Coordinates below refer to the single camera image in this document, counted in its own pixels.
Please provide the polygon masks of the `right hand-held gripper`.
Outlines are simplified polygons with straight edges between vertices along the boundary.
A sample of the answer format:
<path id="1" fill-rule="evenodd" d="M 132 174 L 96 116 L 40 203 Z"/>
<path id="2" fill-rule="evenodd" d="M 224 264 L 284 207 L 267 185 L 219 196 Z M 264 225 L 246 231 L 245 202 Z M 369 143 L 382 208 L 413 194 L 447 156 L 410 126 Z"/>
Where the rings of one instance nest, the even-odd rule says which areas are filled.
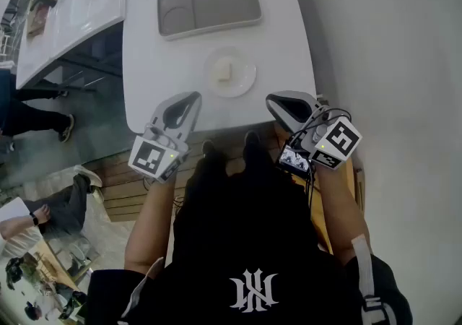
<path id="1" fill-rule="evenodd" d="M 287 132 L 289 147 L 309 161 L 335 170 L 362 140 L 346 110 L 321 105 L 306 92 L 283 90 L 266 96 L 266 107 Z"/>

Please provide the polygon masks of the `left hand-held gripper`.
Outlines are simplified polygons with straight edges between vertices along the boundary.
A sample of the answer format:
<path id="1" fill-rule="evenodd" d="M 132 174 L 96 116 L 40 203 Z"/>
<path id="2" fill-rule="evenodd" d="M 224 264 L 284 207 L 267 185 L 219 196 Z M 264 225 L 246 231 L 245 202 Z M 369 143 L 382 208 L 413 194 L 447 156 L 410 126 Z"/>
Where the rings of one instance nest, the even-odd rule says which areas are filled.
<path id="1" fill-rule="evenodd" d="M 202 97 L 197 91 L 182 92 L 162 101 L 155 109 L 152 123 L 137 136 L 128 160 L 136 172 L 166 183 L 186 161 L 190 152 L 186 143 L 201 110 Z"/>

